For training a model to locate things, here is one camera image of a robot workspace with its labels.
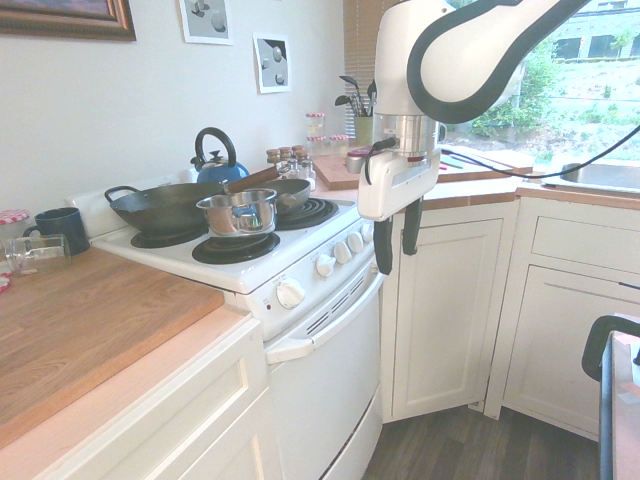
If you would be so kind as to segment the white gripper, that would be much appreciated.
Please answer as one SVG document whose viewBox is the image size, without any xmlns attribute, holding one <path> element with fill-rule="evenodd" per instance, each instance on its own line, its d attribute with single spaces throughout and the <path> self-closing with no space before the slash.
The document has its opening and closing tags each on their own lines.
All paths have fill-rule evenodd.
<svg viewBox="0 0 640 480">
<path fill-rule="evenodd" d="M 421 199 L 437 183 L 441 149 L 412 161 L 404 154 L 387 149 L 374 155 L 361 169 L 357 209 L 361 217 L 374 223 L 373 243 L 379 271 L 392 270 L 393 214 L 405 208 L 402 250 L 417 253 L 417 238 L 423 211 Z"/>
</svg>

